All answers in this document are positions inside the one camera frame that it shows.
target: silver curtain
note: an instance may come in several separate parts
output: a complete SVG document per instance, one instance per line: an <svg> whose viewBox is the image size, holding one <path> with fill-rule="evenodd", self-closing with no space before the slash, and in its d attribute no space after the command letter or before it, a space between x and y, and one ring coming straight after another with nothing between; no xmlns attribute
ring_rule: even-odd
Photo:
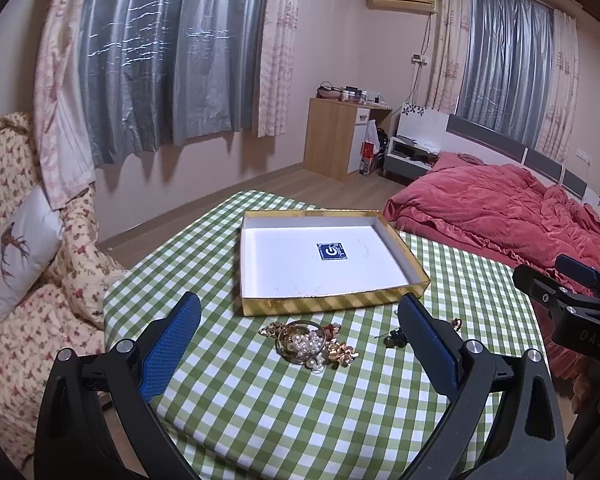
<svg viewBox="0 0 600 480"><path fill-rule="evenodd" d="M471 0L456 115L534 147L551 79L552 10L534 0Z"/></svg>
<svg viewBox="0 0 600 480"><path fill-rule="evenodd" d="M264 0L85 0L80 86L94 162L250 128Z"/></svg>

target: checkered tablecloth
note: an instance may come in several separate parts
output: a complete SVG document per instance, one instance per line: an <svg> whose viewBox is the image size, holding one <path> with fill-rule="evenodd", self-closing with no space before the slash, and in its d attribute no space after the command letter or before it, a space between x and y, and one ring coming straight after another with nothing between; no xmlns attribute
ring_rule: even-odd
<svg viewBox="0 0 600 480"><path fill-rule="evenodd" d="M446 409L411 348L376 336L398 326L396 305L280 317L339 322L360 356L321 375L287 363L258 329L276 318L236 316L239 233L254 209L313 208L264 192L238 193L137 264L105 300L106 341L136 338L187 290L202 322L167 391L160 420L203 479L393 479L414 459ZM508 267L401 234L431 277L423 298L434 317L463 320L461 335L492 352L544 351L526 296ZM491 396L468 450L476 459L497 407Z"/></svg>

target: shallow open box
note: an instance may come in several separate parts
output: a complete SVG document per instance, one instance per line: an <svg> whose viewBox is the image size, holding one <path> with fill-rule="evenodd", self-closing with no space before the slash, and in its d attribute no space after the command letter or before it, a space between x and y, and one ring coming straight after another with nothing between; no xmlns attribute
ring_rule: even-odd
<svg viewBox="0 0 600 480"><path fill-rule="evenodd" d="M430 280L378 211L247 211L240 239L245 316L324 312L421 297Z"/></svg>

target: wooden cabinet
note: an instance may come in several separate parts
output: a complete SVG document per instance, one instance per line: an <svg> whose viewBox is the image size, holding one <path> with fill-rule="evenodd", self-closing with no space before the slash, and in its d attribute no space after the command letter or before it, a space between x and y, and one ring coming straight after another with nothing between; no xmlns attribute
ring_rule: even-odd
<svg viewBox="0 0 600 480"><path fill-rule="evenodd" d="M360 148L370 120L387 118L391 110L311 99L304 145L304 168L343 181L358 171Z"/></svg>

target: wooden floor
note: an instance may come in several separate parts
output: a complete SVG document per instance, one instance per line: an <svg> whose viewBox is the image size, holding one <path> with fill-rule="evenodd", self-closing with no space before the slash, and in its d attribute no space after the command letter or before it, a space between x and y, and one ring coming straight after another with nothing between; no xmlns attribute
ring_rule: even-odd
<svg viewBox="0 0 600 480"><path fill-rule="evenodd" d="M282 170L264 175L196 200L101 245L105 252L130 269L173 235L238 191L267 191L328 209L382 211L387 199L403 187L404 184L393 182L378 174L362 176L353 173L346 182L338 182L311 171L292 168L289 171Z"/></svg>

